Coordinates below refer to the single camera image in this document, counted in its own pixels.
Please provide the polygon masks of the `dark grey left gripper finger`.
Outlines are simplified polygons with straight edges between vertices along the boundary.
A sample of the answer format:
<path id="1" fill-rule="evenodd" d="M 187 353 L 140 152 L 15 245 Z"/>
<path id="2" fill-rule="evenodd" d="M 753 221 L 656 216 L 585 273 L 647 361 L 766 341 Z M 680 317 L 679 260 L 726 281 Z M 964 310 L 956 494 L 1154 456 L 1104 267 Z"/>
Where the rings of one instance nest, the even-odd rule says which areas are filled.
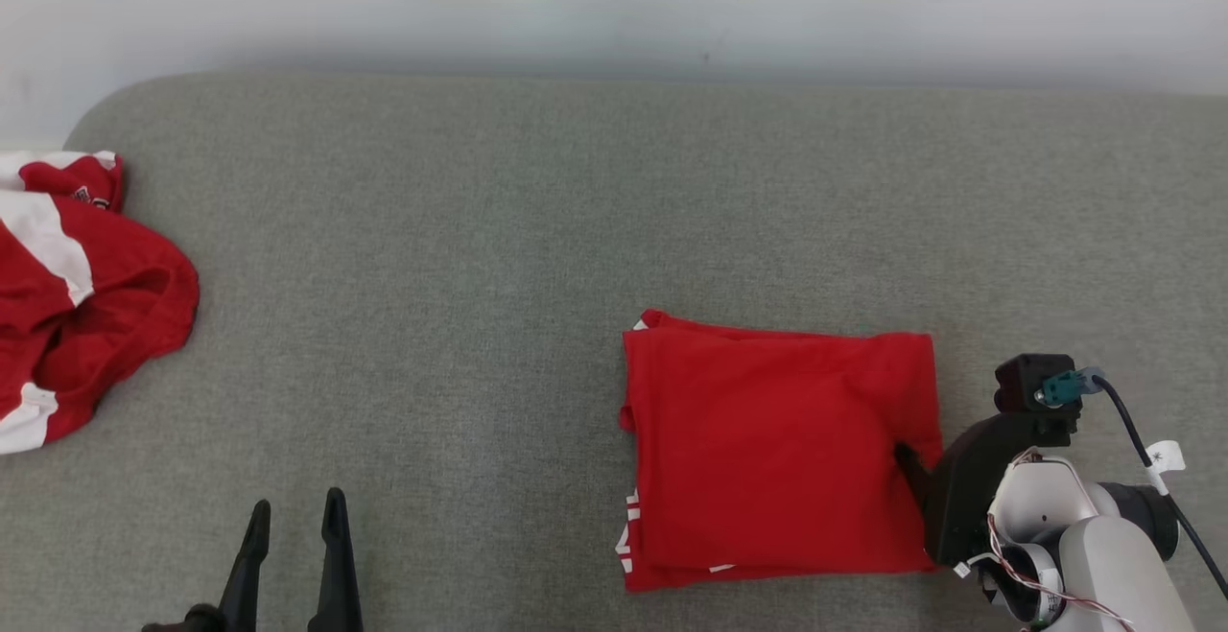
<path id="1" fill-rule="evenodd" d="M 254 631 L 257 628 L 260 569 L 271 542 L 271 503 L 260 499 L 251 511 L 246 536 L 235 558 L 219 614 L 223 631 Z"/>
<path id="2" fill-rule="evenodd" d="M 308 620 L 307 631 L 363 631 L 354 541 L 343 488 L 325 492 L 321 540 L 325 553 L 321 567 L 319 605 Z"/>

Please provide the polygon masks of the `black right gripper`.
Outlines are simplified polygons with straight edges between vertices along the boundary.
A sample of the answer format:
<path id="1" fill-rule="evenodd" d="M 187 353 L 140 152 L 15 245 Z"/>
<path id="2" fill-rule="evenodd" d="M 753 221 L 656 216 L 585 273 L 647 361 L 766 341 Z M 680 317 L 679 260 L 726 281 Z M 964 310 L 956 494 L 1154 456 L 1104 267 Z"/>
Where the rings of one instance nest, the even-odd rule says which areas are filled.
<path id="1" fill-rule="evenodd" d="M 923 514 L 925 550 L 933 563 L 954 568 L 986 552 L 989 508 L 1009 461 L 1032 448 L 1070 447 L 1071 434 L 1070 412 L 996 414 L 958 436 L 932 475 L 912 447 L 896 444 L 896 466 Z"/>

